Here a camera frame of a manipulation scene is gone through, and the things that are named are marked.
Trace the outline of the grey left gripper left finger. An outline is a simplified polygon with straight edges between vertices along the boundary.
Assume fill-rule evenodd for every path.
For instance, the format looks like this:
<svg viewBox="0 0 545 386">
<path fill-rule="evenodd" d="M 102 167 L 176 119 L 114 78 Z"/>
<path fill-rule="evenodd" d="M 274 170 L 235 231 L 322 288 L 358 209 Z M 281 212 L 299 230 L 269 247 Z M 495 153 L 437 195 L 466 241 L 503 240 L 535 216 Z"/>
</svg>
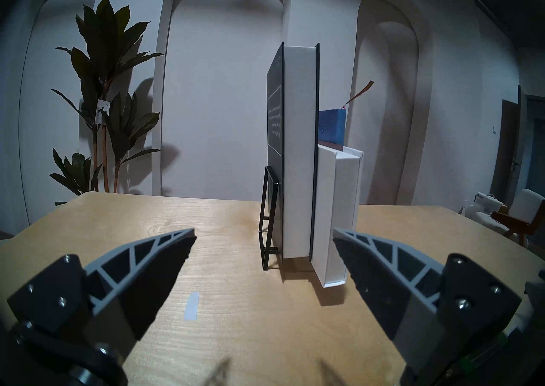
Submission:
<svg viewBox="0 0 545 386">
<path fill-rule="evenodd" d="M 196 241 L 194 228 L 121 245 L 85 267 L 63 255 L 8 296 L 19 322 L 42 334 L 126 359 L 168 298 Z"/>
</svg>

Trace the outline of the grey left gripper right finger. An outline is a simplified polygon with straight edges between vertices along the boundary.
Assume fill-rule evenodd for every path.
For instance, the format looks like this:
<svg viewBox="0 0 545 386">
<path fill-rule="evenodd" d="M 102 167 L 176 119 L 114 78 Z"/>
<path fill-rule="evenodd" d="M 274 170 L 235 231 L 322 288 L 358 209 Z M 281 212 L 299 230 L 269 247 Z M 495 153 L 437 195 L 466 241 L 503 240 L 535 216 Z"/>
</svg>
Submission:
<svg viewBox="0 0 545 386">
<path fill-rule="evenodd" d="M 411 369 L 447 369 L 496 337 L 521 298 L 469 257 L 444 264 L 400 242 L 335 228 L 357 291 Z"/>
</svg>

